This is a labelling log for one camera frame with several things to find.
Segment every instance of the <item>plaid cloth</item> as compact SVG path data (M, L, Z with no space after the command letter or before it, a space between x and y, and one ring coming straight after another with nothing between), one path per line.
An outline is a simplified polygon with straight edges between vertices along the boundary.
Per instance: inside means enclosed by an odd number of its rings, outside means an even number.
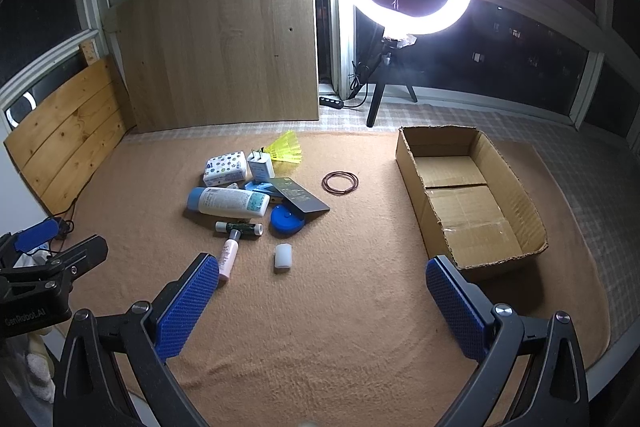
M640 167L629 151L617 150L562 124L498 112L384 103L372 129L369 103L355 110L320 108L319 121L209 125L145 134L127 142L295 131L391 132L402 125L474 126L491 138L532 144L574 211L594 256L609 300L611 344L640 315Z

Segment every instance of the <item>yellow shuttlecock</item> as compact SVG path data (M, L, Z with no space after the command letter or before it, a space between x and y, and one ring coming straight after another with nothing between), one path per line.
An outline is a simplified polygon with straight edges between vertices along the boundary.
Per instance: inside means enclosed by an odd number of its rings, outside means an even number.
M300 149L298 137L293 131L287 131L270 146L263 147L262 151L269 153L271 159L276 162L302 162L302 149Z

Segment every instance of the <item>open cardboard box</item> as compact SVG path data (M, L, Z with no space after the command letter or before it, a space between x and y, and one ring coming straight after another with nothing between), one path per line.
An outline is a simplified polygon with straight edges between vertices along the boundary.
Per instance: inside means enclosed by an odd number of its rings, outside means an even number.
M520 267L547 247L533 202L486 135L471 127L401 127L396 161L429 258L467 280Z

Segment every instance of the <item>small pink bottle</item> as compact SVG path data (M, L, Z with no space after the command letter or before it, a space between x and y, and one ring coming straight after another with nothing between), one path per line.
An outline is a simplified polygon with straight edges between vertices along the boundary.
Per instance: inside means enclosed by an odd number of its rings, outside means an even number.
M238 240L240 239L240 235L239 230L231 230L231 232L229 232L229 239L225 241L225 246L222 247L220 260L218 261L221 281L228 281L229 277L231 277L231 269L234 267L236 253L238 253Z

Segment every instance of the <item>tan fleece cloth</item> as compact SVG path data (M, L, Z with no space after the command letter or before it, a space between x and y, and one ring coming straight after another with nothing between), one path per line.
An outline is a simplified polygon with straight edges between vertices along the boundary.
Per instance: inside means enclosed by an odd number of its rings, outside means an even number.
M71 241L92 233L107 261L75 283L74 309L124 312L152 300L201 251L218 255L215 217L185 210L206 160L249 152L275 136L121 143L82 192ZM300 134L303 162L290 172L331 207L288 239L243 238L230 281L214 293L179 357L168 365L212 426L434 425L476 367L462 355L424 280L426 251L395 160L398 134ZM564 196L535 151L500 144L529 191L549 248L484 287L523 314L564 309L585 364L606 349L609 319L593 259ZM359 188L323 192L322 177L351 171ZM340 186L340 180L334 180ZM268 216L260 222L268 224ZM293 266L274 274L275 245ZM504 414L525 360L492 416ZM130 388L130 369L123 373Z

